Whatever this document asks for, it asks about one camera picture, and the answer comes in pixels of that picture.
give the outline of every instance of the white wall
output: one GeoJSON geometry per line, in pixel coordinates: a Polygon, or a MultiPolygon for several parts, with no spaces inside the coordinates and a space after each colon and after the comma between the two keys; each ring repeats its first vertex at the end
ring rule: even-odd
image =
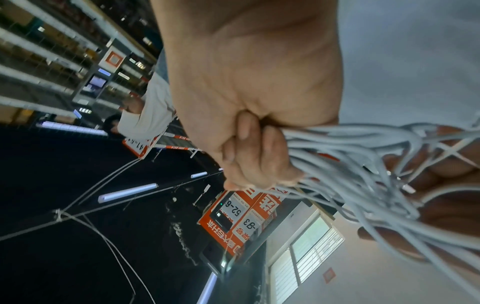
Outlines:
{"type": "Polygon", "coordinates": [[[316,207],[301,202],[266,240],[266,264],[272,265],[318,214],[316,207]]]}
{"type": "MultiPolygon", "coordinates": [[[[286,221],[296,222],[294,218],[295,215],[286,221]]],[[[383,252],[376,243],[360,240],[357,226],[346,222],[340,215],[333,226],[345,241],[284,304],[477,303],[431,265],[409,266],[383,252]],[[326,284],[323,273],[330,267],[336,278],[326,284]]],[[[286,239],[288,235],[285,233],[270,237],[286,239]]],[[[277,243],[269,239],[267,251],[269,244],[277,243]]]]}

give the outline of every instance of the person in white shirt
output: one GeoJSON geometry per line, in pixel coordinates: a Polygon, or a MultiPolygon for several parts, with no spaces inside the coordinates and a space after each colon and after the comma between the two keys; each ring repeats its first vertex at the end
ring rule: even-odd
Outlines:
{"type": "Polygon", "coordinates": [[[165,52],[162,51],[145,95],[129,97],[123,101],[121,116],[105,121],[104,129],[132,139],[152,139],[162,134],[175,117],[170,85],[168,83],[165,52]]]}

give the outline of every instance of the window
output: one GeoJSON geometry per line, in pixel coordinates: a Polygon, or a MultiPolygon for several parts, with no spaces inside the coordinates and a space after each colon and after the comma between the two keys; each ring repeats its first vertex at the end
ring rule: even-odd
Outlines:
{"type": "Polygon", "coordinates": [[[343,241],[335,228],[318,217],[271,266],[272,304],[282,304],[343,241]]]}

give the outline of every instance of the white fabric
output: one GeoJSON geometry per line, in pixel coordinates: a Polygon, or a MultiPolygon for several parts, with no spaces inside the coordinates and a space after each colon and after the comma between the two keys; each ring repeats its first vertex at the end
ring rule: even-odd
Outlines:
{"type": "Polygon", "coordinates": [[[471,125],[480,110],[478,0],[345,2],[341,123],[471,125]]]}
{"type": "Polygon", "coordinates": [[[124,110],[118,123],[118,131],[132,139],[152,139],[163,133],[172,122],[175,110],[172,105],[169,84],[154,73],[145,95],[145,107],[140,115],[124,110]]]}

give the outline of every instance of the black hair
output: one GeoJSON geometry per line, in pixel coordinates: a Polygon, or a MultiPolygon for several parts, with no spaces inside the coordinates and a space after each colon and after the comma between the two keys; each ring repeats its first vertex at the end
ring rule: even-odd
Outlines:
{"type": "Polygon", "coordinates": [[[122,118],[121,114],[115,114],[115,115],[112,115],[112,116],[108,117],[103,122],[103,130],[108,134],[108,136],[110,138],[116,138],[116,139],[124,139],[125,138],[125,136],[123,136],[120,133],[117,134],[117,133],[112,132],[112,128],[115,126],[114,121],[120,121],[120,118],[122,118]]]}

